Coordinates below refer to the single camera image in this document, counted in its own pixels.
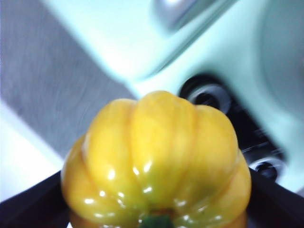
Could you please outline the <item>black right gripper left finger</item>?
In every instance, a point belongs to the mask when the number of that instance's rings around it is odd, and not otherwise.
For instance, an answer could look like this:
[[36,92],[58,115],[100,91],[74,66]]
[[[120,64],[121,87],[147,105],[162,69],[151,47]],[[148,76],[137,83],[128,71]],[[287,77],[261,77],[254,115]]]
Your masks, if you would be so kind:
[[58,171],[33,187],[0,203],[2,228],[66,228],[68,208]]

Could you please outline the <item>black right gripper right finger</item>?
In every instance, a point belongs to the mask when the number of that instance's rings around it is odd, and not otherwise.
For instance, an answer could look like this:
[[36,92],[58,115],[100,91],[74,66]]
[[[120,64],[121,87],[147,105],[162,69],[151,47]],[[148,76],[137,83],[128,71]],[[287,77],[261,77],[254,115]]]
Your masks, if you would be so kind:
[[252,191],[247,207],[250,228],[302,228],[304,198],[250,169]]

